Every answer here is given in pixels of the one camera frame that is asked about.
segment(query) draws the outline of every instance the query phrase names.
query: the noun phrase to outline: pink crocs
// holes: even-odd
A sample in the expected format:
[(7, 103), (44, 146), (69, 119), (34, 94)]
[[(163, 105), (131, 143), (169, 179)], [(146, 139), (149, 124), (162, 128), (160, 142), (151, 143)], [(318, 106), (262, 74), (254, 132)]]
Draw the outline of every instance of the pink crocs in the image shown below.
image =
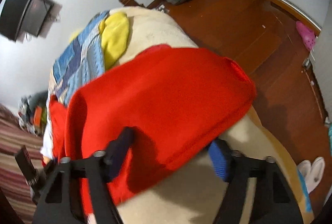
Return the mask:
[(311, 49), (316, 44), (315, 33), (299, 21), (296, 22), (296, 29), (302, 37), (304, 46), (307, 48), (308, 51), (311, 51)]

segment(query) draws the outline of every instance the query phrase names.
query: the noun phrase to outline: striped curtain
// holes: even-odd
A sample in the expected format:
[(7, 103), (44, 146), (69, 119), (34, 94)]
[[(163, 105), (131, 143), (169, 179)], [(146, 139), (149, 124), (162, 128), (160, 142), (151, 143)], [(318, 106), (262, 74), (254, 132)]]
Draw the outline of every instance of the striped curtain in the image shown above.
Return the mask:
[(39, 150), (42, 138), (21, 130), (18, 118), (0, 104), (0, 188), (17, 215), (30, 224), (35, 205), (30, 198), (30, 190), (25, 182), (14, 153), (25, 145), (33, 165), (42, 168)]

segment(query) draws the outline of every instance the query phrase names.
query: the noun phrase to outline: brown hardwood floor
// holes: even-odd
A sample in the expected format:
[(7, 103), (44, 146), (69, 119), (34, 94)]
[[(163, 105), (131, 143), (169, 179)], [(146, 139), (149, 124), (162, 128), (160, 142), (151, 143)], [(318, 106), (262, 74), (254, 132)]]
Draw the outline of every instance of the brown hardwood floor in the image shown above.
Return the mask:
[(257, 86), (253, 106), (263, 125), (298, 164), (323, 156), (324, 177), (310, 194), (315, 215), (332, 183), (327, 128), (312, 74), (301, 67), (308, 56), (295, 21), (269, 0), (190, 0), (166, 4), (170, 15), (199, 45), (236, 60)]

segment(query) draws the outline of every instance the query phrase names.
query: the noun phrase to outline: red garment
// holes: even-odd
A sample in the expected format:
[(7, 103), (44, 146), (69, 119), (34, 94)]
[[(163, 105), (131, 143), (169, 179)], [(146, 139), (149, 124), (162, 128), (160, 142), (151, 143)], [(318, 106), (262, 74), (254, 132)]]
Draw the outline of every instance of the red garment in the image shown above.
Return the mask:
[[(50, 116), (54, 140), (64, 140), (71, 159), (105, 149), (125, 126), (135, 128), (120, 174), (108, 184), (118, 204), (185, 164), (241, 119), (255, 95), (253, 82), (228, 58), (207, 49), (160, 49), (80, 88), (67, 111), (52, 99)], [(61, 148), (56, 142), (59, 158)], [(84, 212), (91, 213), (86, 179), (81, 195)]]

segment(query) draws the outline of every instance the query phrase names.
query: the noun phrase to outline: pair of white shoes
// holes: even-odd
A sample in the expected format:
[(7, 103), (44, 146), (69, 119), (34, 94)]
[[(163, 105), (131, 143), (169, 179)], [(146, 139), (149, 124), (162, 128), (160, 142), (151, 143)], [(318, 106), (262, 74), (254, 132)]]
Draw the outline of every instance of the pair of white shoes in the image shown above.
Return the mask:
[(304, 177), (308, 193), (311, 193), (318, 186), (323, 178), (324, 169), (325, 160), (323, 157), (316, 158), (312, 164), (310, 161), (304, 160), (298, 165), (298, 170)]

